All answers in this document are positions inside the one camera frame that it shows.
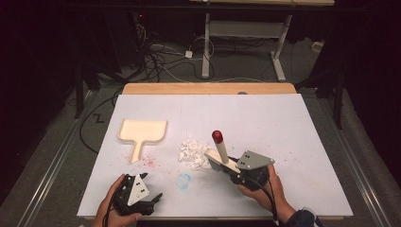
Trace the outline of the white foam board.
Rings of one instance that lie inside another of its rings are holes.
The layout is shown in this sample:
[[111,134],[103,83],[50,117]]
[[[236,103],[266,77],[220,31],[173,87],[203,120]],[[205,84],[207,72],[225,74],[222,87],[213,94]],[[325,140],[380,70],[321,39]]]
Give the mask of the white foam board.
[[[164,120],[164,139],[130,161],[132,144],[118,137],[123,120]],[[265,218],[268,212],[243,196],[229,176],[194,170],[180,161],[185,139],[207,145],[223,134],[230,156],[245,150],[271,157],[288,202],[322,218],[350,217],[353,211],[317,134],[301,95],[122,95],[97,155],[78,209],[92,217],[110,185],[123,173],[145,173],[152,196],[161,199],[154,219]]]

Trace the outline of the white-legged desk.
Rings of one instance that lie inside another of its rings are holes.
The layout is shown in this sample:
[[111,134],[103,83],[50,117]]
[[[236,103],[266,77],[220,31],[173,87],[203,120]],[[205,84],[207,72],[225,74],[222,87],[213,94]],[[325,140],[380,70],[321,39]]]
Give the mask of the white-legged desk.
[[[202,2],[206,7],[221,4],[224,7],[240,5],[241,7],[284,7],[285,9],[296,9],[298,7],[332,7],[334,0],[191,0],[192,2]],[[211,78],[210,67],[211,57],[215,47],[210,40],[215,37],[242,37],[242,38],[277,38],[278,44],[274,51],[270,52],[270,61],[273,65],[276,77],[279,81],[285,81],[286,77],[280,62],[280,54],[287,37],[289,26],[292,19],[292,13],[286,13],[282,22],[245,22],[228,20],[211,20],[210,13],[205,14],[204,21],[204,48],[202,54],[201,77],[203,79]]]

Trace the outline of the metal floor rail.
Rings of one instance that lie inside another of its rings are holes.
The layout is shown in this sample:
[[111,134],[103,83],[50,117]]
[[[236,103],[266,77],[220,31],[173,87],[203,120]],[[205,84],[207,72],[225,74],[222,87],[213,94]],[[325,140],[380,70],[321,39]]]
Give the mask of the metal floor rail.
[[41,178],[40,184],[38,185],[35,193],[33,194],[25,212],[20,218],[17,227],[31,227],[35,218],[37,217],[42,205],[49,193],[53,183],[55,182],[60,169],[64,163],[64,160],[70,150],[72,141],[74,140],[78,128],[83,122],[84,115],[88,113],[89,108],[94,103],[97,96],[97,92],[88,91],[83,99],[85,107],[81,111],[81,114],[73,119],[73,122],[68,129],[65,137],[63,138],[61,145],[59,146],[55,157],[50,163],[47,171]]
[[339,177],[354,215],[343,227],[395,227],[398,185],[375,150],[349,99],[343,101],[342,123],[333,119],[332,101],[320,98],[312,120]]

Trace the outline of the person's left hand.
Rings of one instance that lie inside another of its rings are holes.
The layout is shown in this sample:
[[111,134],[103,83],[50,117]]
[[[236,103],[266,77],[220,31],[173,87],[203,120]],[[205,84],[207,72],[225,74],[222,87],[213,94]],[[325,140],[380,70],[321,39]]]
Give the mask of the person's left hand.
[[114,191],[122,183],[124,178],[125,175],[121,174],[110,186],[105,198],[98,206],[96,217],[91,227],[127,227],[137,222],[142,217],[140,213],[120,216],[115,210],[109,207]]

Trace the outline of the person's right hand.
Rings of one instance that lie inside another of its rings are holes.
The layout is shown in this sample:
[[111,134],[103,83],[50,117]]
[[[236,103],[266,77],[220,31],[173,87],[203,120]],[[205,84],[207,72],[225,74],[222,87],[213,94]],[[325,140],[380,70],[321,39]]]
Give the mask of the person's right hand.
[[[282,222],[287,222],[288,219],[295,213],[295,210],[289,205],[284,194],[284,188],[280,178],[275,172],[274,166],[267,166],[267,170],[270,174],[270,180],[264,185],[266,191],[268,191],[271,197],[274,199],[277,218]],[[257,203],[268,211],[272,211],[272,203],[270,202],[267,194],[262,190],[251,191],[243,185],[239,185],[237,189],[245,196],[252,198]]]

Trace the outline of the black metal stand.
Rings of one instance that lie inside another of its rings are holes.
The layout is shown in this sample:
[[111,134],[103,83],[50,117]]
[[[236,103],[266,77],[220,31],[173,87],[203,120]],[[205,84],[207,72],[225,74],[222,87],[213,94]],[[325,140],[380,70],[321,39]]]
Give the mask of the black metal stand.
[[342,129],[341,109],[344,84],[344,70],[338,65],[329,66],[319,73],[311,73],[308,79],[295,84],[295,89],[315,88],[317,98],[333,98],[332,117],[339,130]]
[[78,119],[84,108],[84,85],[89,90],[93,87],[93,74],[91,68],[84,64],[78,63],[75,68],[75,80],[76,80],[76,113],[75,118]]

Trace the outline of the pile of white paper scraps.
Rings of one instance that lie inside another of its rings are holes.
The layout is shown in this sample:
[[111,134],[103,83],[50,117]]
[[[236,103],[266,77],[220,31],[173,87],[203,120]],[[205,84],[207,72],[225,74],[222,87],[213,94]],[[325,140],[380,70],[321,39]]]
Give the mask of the pile of white paper scraps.
[[194,139],[185,139],[182,141],[178,160],[186,163],[192,170],[210,169],[208,158],[205,152],[209,146],[203,142]]

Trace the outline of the cream brush with red tip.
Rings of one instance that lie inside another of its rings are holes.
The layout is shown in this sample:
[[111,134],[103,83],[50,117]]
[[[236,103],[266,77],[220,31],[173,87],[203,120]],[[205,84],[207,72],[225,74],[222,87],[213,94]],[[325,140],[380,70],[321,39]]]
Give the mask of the cream brush with red tip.
[[224,171],[229,174],[239,174],[240,171],[236,167],[236,162],[229,158],[222,133],[220,131],[213,131],[212,138],[215,142],[217,149],[205,151],[204,155],[208,159],[211,168],[217,171]]

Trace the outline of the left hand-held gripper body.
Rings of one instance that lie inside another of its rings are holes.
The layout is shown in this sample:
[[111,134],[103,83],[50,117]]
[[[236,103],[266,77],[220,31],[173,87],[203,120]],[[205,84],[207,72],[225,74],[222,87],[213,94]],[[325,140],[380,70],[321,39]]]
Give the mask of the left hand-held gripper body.
[[117,187],[113,197],[113,208],[120,216],[140,213],[150,216],[154,212],[154,205],[145,201],[149,195],[144,179],[139,174],[131,176],[127,174],[123,182]]

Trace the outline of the cream plastic dustpan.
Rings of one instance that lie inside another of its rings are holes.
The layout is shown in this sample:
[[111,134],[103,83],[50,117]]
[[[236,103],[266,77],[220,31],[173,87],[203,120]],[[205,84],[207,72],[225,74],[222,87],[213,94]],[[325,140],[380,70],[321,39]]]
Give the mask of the cream plastic dustpan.
[[124,119],[117,134],[124,142],[133,142],[130,162],[140,160],[142,146],[162,141],[166,133],[166,121]]

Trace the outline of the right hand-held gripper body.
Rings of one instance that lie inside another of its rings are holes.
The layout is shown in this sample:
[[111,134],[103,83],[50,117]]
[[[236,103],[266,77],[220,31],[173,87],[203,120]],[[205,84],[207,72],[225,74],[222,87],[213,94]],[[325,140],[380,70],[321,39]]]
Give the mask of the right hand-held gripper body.
[[267,166],[273,164],[273,159],[256,152],[246,150],[236,163],[236,167],[240,171],[238,175],[242,179],[242,183],[235,184],[244,185],[251,191],[258,190],[270,179]]

